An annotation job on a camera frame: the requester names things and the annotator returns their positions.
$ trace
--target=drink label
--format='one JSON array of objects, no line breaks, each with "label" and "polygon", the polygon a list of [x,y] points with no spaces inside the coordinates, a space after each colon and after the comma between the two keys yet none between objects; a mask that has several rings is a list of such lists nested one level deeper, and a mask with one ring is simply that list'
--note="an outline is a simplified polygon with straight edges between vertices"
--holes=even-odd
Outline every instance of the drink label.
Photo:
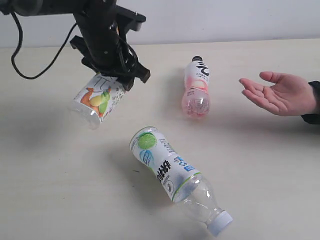
[{"label": "drink label", "polygon": [[210,70],[203,61],[192,61],[184,71],[184,87],[208,93]]},{"label": "drink label", "polygon": [[107,115],[119,103],[126,91],[116,77],[96,74],[85,87],[77,94],[74,100],[92,109],[103,122]]},{"label": "drink label", "polygon": [[130,142],[133,155],[155,174],[173,201],[184,183],[200,172],[183,160],[155,127],[146,127]]}]

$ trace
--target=white wall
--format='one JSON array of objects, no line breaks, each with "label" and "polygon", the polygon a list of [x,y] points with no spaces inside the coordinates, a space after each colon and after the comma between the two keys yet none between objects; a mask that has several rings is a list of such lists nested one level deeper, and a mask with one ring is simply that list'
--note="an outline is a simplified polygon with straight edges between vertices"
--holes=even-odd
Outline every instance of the white wall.
[{"label": "white wall", "polygon": [[[147,17],[131,44],[320,37],[320,0],[118,0]],[[72,15],[20,17],[24,46],[59,46]],[[15,47],[17,29],[0,16],[0,47]]]}]

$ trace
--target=white table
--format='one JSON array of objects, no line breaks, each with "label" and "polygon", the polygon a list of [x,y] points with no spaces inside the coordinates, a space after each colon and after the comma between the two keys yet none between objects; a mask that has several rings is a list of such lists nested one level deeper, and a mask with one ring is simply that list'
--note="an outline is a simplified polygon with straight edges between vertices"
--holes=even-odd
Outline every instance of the white table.
[{"label": "white table", "polygon": [[[94,75],[66,48],[43,77],[24,80],[0,49],[1,240],[209,240],[205,226],[170,202],[129,150],[153,125],[203,172],[234,222],[221,240],[318,240],[320,128],[278,117],[244,96],[241,77],[262,70],[320,79],[319,40],[135,46],[151,69],[98,130],[81,127],[66,104]],[[23,49],[32,75],[57,48]],[[209,65],[212,108],[202,121],[182,115],[183,69],[194,55]]]}]

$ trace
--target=open palm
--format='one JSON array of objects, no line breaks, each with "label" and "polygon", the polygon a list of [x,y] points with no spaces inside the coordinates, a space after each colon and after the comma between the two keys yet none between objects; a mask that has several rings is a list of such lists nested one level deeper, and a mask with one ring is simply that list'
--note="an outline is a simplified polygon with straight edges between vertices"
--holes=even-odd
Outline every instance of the open palm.
[{"label": "open palm", "polygon": [[245,90],[242,93],[257,106],[279,116],[313,114],[317,101],[313,88],[299,76],[263,71],[260,77],[273,86],[264,86],[247,78],[239,81]]}]

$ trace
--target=robotic arm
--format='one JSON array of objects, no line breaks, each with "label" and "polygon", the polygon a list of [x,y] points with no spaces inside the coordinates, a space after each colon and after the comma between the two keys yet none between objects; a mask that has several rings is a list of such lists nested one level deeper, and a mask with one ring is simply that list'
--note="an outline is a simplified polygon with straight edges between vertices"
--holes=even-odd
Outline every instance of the robotic arm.
[{"label": "robotic arm", "polygon": [[0,11],[13,16],[73,14],[82,37],[75,36],[70,44],[81,52],[85,66],[117,77],[127,91],[135,78],[146,83],[150,77],[126,39],[129,30],[140,30],[146,17],[118,6],[117,0],[0,0]]}]

